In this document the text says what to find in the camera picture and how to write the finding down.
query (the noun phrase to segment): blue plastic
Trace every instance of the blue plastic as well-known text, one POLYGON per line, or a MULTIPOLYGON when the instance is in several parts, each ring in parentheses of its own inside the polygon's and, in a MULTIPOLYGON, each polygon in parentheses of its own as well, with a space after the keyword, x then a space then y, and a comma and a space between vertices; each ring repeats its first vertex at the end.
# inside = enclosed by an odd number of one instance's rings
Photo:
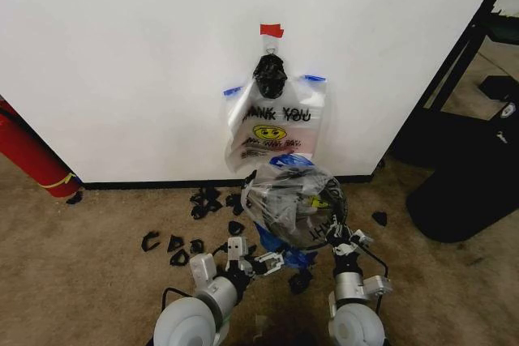
POLYGON ((311 166, 313 163, 299 154, 281 154, 280 156, 275 156, 271 158, 270 165, 277 166, 281 168, 285 165, 293 165, 293 166, 311 166))
POLYGON ((232 95, 236 95, 240 89, 242 89, 242 87, 236 87, 236 88, 226 89, 226 90, 224 91, 224 96, 232 96, 232 95))
POLYGON ((258 230, 259 241, 267 251, 276 251, 283 246, 285 249, 283 259, 285 260, 285 265, 287 267, 292 267, 295 269, 307 269, 310 265, 314 264, 314 259, 317 255, 316 251, 303 253, 301 250, 296 249, 278 237, 273 236, 269 231, 265 230, 259 224, 254 223, 254 225, 258 230))
POLYGON ((304 75, 303 78, 308 81, 326 81, 326 78, 321 76, 304 75))

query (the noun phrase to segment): baseboard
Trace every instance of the baseboard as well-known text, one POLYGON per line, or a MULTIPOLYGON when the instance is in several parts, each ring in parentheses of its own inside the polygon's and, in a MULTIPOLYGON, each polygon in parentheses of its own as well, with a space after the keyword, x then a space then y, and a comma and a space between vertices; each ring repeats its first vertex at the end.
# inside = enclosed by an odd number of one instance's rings
MULTIPOLYGON (((370 182, 373 175, 336 176, 341 183, 370 182)), ((161 188, 200 188, 201 186, 241 186, 243 180, 192 180, 183 182, 84 182, 85 190, 156 190, 161 188)))

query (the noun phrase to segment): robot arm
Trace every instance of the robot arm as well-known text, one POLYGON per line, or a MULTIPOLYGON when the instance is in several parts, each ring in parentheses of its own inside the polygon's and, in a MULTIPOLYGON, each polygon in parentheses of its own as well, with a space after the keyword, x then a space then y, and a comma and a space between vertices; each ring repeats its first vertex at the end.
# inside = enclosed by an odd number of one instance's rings
MULTIPOLYGON (((329 296, 328 329, 333 343, 344 346, 383 346, 384 327, 377 314, 364 305, 373 296, 391 292, 385 276, 362 279, 357 265, 359 252, 371 241, 360 230, 345 226, 330 229, 336 266, 336 287, 329 296)), ((168 305, 157 320, 153 341, 156 346, 217 346, 229 332, 232 309, 242 300, 256 276, 267 276, 282 268, 281 254, 266 253, 249 258, 247 239, 231 237, 227 242, 225 272, 217 274, 211 254, 198 254, 190 261, 196 290, 168 305)))

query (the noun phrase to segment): fire extinguisher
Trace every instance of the fire extinguisher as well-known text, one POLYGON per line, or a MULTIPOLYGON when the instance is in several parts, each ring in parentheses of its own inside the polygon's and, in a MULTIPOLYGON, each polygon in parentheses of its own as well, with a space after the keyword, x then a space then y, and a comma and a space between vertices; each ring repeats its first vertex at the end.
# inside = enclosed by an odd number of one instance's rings
POLYGON ((0 152, 57 198, 74 194, 79 180, 31 130, 18 113, 0 100, 0 152))

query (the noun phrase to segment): smiley face logo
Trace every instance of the smiley face logo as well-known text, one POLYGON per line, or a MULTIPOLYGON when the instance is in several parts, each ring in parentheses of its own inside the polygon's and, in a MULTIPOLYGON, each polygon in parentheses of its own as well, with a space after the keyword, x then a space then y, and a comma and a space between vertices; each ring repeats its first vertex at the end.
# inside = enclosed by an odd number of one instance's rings
POLYGON ((252 131, 256 137, 265 141, 277 141, 286 137, 286 131, 276 126, 258 125, 252 131))

